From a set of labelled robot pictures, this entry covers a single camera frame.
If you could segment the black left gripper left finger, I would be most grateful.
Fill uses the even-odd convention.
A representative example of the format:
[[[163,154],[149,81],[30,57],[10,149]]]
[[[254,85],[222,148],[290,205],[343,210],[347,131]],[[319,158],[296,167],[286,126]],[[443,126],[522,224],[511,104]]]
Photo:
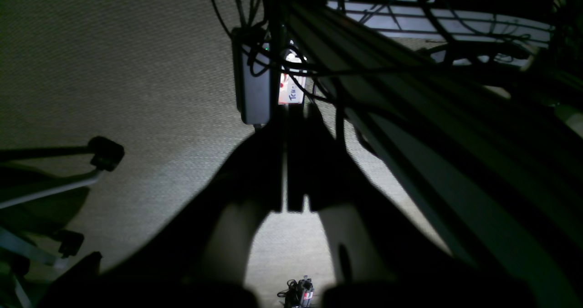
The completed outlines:
[[[91,253],[55,281],[43,308],[256,308],[244,287],[252,242],[281,206],[283,121],[229,155],[210,182],[145,246],[102,275]]]

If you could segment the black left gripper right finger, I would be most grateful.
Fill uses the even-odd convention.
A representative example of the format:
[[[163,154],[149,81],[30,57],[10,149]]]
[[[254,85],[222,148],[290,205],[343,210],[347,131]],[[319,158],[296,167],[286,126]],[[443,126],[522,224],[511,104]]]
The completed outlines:
[[[322,308],[535,308],[528,285],[439,249],[375,188],[327,130],[318,109],[288,108],[288,208],[309,199],[337,284]]]

